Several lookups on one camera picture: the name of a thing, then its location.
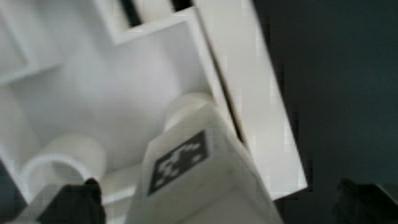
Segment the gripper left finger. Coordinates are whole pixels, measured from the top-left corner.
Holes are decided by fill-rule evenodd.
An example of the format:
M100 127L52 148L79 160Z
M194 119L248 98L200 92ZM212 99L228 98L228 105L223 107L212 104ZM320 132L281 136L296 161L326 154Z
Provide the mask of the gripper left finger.
M50 185L11 224L107 224L97 179L89 178L82 184Z

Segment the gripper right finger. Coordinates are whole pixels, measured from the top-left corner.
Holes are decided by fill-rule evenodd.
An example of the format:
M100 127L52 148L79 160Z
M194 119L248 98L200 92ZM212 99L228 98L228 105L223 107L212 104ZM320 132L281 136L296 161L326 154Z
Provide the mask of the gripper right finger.
M398 224L398 184L343 179L333 214L336 224Z

